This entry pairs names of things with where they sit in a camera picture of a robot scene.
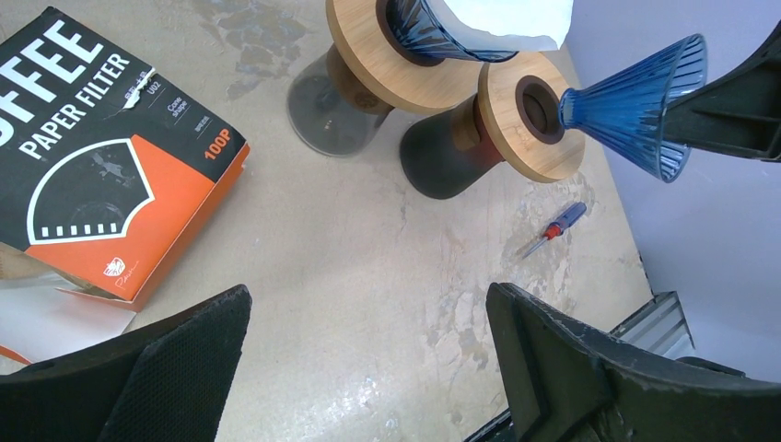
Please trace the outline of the blue glass dripper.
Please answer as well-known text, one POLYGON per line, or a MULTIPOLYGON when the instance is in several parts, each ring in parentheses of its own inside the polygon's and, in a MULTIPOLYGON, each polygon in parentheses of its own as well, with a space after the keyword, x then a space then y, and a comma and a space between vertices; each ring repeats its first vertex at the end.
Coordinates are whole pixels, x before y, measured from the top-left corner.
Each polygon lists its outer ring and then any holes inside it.
POLYGON ((452 37, 427 1, 386 1, 377 4, 379 24, 391 46, 406 60, 425 67, 444 59, 502 63, 518 51, 468 49, 452 37))
POLYGON ((558 105, 559 122, 670 183, 691 148, 663 134, 668 108, 703 87, 706 76, 705 38, 695 33, 590 87, 567 89, 558 105))

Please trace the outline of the white paper coffee filters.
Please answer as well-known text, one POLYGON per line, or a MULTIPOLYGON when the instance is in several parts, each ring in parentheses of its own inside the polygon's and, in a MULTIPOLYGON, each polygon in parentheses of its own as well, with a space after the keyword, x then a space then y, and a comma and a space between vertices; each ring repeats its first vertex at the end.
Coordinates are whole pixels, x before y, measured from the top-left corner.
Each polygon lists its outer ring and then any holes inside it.
POLYGON ((1 356, 30 365, 121 335, 135 317, 74 294, 48 265, 1 246, 1 356))

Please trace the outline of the red handled screwdriver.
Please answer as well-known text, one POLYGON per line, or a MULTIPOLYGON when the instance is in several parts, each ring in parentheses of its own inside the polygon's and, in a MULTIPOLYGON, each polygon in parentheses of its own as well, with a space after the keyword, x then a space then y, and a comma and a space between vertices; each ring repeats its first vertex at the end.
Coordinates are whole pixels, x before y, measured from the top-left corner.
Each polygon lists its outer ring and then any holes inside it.
POLYGON ((539 239, 523 253, 521 259, 524 260, 530 257, 532 253, 542 247, 547 241, 562 236, 586 211, 587 205, 583 202, 571 204, 545 228, 539 239))

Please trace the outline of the wooden dripper ring holder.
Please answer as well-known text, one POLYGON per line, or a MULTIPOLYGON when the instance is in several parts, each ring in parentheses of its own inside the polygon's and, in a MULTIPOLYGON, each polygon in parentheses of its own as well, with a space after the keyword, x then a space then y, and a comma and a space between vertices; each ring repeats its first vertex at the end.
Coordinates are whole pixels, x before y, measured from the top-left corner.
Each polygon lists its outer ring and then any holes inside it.
POLYGON ((421 115, 452 109, 477 88, 480 62, 444 59, 424 65, 391 33, 390 1, 327 0, 325 13, 336 49, 357 79, 394 108, 421 115))

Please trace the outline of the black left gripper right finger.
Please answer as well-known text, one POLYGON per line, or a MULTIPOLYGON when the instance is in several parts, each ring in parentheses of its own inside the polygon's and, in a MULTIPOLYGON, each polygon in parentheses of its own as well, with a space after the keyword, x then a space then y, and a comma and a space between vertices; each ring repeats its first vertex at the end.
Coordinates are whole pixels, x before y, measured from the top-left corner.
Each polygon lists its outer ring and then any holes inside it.
POLYGON ((701 358, 672 360, 510 283, 487 292, 515 441, 776 441, 780 387, 701 358))

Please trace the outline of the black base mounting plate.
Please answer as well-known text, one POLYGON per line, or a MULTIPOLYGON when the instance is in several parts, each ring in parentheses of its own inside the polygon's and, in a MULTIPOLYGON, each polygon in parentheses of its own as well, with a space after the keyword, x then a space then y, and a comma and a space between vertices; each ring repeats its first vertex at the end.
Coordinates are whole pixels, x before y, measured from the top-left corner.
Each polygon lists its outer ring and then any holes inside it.
POLYGON ((505 409, 498 416, 480 427, 464 442, 513 442, 515 433, 513 421, 509 409, 505 409))

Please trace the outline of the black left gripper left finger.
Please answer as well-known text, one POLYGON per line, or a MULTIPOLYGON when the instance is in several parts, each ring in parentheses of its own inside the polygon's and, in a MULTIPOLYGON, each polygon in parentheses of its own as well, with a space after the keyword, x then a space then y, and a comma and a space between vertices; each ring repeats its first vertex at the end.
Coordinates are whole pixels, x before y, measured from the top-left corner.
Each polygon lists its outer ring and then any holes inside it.
POLYGON ((251 317, 236 285, 1 377, 4 441, 213 441, 251 317))

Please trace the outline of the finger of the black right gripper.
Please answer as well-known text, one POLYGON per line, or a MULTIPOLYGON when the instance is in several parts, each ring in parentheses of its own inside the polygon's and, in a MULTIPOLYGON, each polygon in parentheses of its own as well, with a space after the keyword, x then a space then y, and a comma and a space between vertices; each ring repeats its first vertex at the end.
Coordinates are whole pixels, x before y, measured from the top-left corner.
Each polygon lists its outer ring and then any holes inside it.
POLYGON ((674 100, 663 138, 731 157, 780 160, 780 27, 718 80, 674 100))

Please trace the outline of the clear glass carafe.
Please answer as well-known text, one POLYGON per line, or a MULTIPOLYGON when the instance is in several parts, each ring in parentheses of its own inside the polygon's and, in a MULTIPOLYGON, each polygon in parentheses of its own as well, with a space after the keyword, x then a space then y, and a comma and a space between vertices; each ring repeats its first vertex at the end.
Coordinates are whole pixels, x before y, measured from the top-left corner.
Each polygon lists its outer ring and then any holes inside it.
POLYGON ((299 138, 329 157, 359 153, 394 110, 361 83, 334 45, 294 79, 286 106, 299 138))

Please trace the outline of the aluminium frame rail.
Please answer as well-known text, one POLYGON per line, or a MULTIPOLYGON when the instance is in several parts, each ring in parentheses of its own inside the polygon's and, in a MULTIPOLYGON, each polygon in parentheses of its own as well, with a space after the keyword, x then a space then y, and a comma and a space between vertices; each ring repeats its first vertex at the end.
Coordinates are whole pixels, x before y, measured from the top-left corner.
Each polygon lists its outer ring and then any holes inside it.
POLYGON ((677 360, 697 356, 694 339, 678 293, 656 293, 611 335, 655 355, 677 360))

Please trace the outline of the white paper coffee filter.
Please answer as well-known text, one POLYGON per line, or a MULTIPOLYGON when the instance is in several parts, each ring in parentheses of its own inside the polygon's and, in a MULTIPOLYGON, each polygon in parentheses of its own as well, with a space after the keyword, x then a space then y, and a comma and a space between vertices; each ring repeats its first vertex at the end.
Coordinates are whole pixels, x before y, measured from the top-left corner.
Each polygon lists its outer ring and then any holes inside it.
POLYGON ((572 0, 440 1, 437 18, 471 51, 557 51, 570 29, 572 0))

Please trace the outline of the dark carafe with red rim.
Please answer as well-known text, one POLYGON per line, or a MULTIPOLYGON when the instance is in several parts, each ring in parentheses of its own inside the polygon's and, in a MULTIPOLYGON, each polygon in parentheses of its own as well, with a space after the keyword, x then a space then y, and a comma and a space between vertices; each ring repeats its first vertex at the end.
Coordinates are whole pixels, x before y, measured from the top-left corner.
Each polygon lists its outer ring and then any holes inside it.
POLYGON ((476 96, 413 124, 402 137, 400 161, 423 195, 454 197, 504 161, 487 133, 476 96))

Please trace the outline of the black orange coffee filter box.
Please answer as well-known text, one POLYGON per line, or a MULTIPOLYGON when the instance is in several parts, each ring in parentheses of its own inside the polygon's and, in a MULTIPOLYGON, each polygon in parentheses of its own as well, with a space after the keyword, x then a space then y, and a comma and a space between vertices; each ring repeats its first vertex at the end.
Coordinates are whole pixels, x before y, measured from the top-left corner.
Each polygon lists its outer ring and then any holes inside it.
POLYGON ((238 179, 241 133, 55 7, 1 45, 1 242, 140 311, 238 179))

